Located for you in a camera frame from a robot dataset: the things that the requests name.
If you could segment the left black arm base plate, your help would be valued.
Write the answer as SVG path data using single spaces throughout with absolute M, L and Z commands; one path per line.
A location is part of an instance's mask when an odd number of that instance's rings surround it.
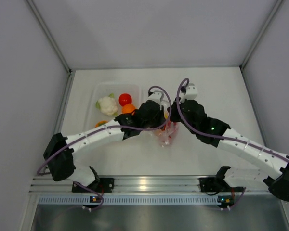
M 87 186 L 87 188 L 95 191 L 96 193 L 112 193 L 114 189 L 114 178 L 100 178 L 100 181 L 94 182 Z M 72 186 L 72 193 L 89 193 L 90 191 L 76 185 L 75 183 Z

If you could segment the clear zip top bag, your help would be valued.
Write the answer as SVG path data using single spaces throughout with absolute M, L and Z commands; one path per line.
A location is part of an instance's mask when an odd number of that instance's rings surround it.
M 164 127 L 151 131 L 151 135 L 156 138 L 160 146 L 170 146 L 178 134 L 179 125 L 169 120 Z

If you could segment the fake red tomato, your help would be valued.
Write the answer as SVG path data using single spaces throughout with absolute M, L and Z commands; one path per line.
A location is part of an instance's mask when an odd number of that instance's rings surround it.
M 127 104 L 132 104 L 131 95 L 124 93 L 119 96 L 118 102 L 121 106 L 125 106 Z

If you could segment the fake white cauliflower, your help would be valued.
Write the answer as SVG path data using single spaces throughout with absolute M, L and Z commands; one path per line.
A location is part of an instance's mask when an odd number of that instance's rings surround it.
M 95 107 L 101 111 L 101 113 L 107 116 L 115 116 L 118 113 L 118 107 L 114 99 L 114 94 L 109 94 L 108 96 L 100 98 Z

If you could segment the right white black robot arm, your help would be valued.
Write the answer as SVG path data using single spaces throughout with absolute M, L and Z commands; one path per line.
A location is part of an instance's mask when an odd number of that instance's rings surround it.
M 230 187 L 266 187 L 276 198 L 289 202 L 289 154 L 273 151 L 239 134 L 229 124 L 207 116 L 204 107 L 195 100 L 175 100 L 170 120 L 185 125 L 202 143 L 228 151 L 255 165 L 260 174 L 221 167 L 215 185 L 220 191 Z

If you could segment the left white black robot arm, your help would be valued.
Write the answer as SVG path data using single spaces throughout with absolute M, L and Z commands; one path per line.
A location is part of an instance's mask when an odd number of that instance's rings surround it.
M 151 128 L 161 128 L 165 121 L 162 102 L 147 100 L 134 112 L 120 114 L 89 131 L 70 136 L 53 135 L 43 157 L 53 181 L 71 180 L 88 192 L 94 192 L 99 187 L 100 178 L 92 166 L 81 164 L 78 159 L 92 154 L 100 146 L 138 136 Z

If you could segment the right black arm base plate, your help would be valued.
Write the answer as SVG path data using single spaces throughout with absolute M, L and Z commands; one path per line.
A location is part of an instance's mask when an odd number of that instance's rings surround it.
M 221 187 L 215 182 L 214 177 L 199 178 L 200 191 L 208 195 L 217 195 L 220 193 Z

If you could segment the fake orange bell pepper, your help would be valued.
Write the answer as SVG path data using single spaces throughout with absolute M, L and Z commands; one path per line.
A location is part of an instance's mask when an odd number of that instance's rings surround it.
M 95 127 L 98 128 L 98 127 L 100 127 L 100 126 L 104 126 L 104 125 L 107 124 L 107 123 L 108 123 L 108 121 L 100 121 L 100 122 L 98 122 L 98 123 L 95 125 Z

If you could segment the fake orange fruit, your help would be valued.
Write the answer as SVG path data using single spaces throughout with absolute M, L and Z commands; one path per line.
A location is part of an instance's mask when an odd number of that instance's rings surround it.
M 127 114 L 127 113 L 133 113 L 133 111 L 136 110 L 136 107 L 133 104 L 126 104 L 122 107 L 121 112 L 123 114 Z

